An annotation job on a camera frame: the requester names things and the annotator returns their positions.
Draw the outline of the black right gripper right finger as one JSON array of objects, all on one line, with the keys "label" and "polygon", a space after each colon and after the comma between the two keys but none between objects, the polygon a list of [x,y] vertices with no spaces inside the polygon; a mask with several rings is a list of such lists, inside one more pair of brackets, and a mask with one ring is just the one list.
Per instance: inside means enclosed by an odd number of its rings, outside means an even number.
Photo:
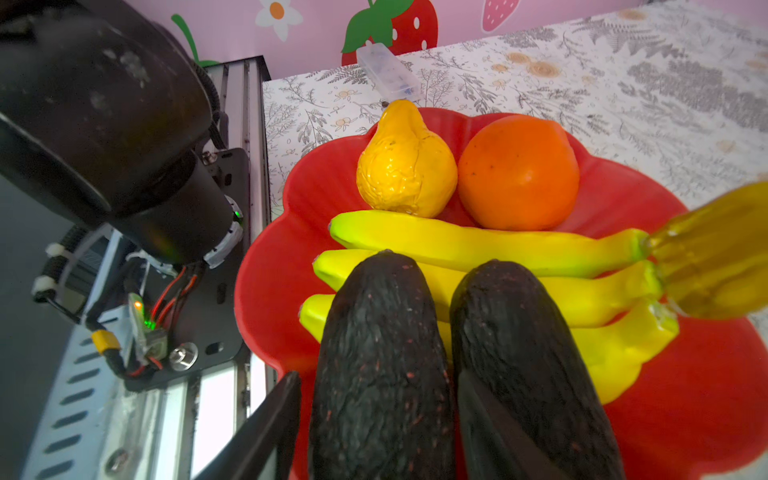
[{"label": "black right gripper right finger", "polygon": [[459,422],[470,479],[565,479],[471,371],[458,378]]}]

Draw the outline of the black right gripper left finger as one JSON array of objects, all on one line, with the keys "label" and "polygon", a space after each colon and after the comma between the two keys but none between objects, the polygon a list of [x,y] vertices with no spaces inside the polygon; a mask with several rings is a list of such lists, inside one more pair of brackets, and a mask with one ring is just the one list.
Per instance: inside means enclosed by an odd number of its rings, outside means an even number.
[{"label": "black right gripper left finger", "polygon": [[300,424],[301,379],[287,373],[200,479],[287,480]]}]

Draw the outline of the dark fake avocado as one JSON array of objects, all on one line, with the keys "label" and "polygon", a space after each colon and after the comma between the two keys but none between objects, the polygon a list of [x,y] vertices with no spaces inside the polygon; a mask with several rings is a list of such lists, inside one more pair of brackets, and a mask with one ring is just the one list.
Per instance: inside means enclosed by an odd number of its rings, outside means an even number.
[{"label": "dark fake avocado", "polygon": [[312,479],[453,479],[454,400],[417,263],[382,251],[336,293],[316,368]]},{"label": "dark fake avocado", "polygon": [[467,370],[571,479],[622,479],[610,421],[563,314],[524,266],[491,260],[453,294],[455,373]]}]

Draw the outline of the yellow fake banana bunch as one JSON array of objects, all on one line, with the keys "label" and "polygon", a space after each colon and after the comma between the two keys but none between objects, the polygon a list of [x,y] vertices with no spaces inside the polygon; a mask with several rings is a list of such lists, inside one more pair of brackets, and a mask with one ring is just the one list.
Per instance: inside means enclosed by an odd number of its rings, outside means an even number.
[{"label": "yellow fake banana bunch", "polygon": [[338,243],[313,261],[338,291],[353,269],[391,249],[423,271],[441,322],[463,275],[490,260],[538,277],[560,308],[609,403],[677,335],[679,316],[730,320],[767,305],[767,186],[752,183],[672,218],[654,233],[625,229],[592,239],[505,232],[379,210],[339,214]]}]

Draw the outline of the orange fake orange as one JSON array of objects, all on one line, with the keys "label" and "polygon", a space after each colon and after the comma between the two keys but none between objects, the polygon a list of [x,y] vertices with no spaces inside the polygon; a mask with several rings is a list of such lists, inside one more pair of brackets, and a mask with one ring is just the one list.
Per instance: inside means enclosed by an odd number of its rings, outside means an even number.
[{"label": "orange fake orange", "polygon": [[580,169],[566,131],[552,120],[516,115],[492,122],[458,162],[460,200],[479,225],[548,230],[574,209]]}]

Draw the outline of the yellow fake lemon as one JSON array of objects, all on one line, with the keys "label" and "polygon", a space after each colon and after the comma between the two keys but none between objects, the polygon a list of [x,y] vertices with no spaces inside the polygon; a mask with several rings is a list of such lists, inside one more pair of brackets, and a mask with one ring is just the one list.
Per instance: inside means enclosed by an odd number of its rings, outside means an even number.
[{"label": "yellow fake lemon", "polygon": [[429,130],[417,106],[390,103],[358,159],[356,185],[363,200],[375,210],[434,218],[457,183],[452,151]]}]

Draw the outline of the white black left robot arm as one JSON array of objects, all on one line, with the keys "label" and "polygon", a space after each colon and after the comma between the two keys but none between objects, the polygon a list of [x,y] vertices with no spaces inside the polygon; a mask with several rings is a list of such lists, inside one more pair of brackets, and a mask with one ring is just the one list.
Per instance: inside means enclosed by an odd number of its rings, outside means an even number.
[{"label": "white black left robot arm", "polygon": [[216,107],[201,69],[123,1],[1,5],[1,173],[173,265],[221,265],[242,215],[199,158]]}]

